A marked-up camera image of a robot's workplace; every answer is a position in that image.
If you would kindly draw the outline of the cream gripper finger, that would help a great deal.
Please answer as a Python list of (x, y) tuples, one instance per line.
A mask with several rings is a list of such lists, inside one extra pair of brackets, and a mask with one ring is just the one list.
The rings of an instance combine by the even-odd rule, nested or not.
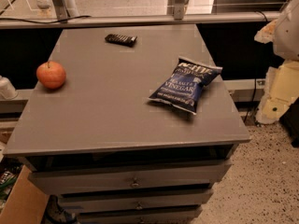
[(276, 24), (276, 20), (268, 22), (261, 30), (256, 33), (256, 35), (254, 36), (254, 40), (263, 44), (272, 42)]
[(299, 62), (285, 61), (279, 68), (269, 67), (263, 90), (255, 119), (272, 124), (299, 98)]

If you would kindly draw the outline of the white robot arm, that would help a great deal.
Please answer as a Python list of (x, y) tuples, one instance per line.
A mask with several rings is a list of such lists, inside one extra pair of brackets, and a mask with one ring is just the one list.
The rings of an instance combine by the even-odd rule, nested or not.
[(291, 0), (279, 17), (254, 36), (273, 45), (274, 54), (284, 60), (266, 73), (264, 95), (255, 115), (261, 124), (278, 121), (299, 98), (299, 0)]

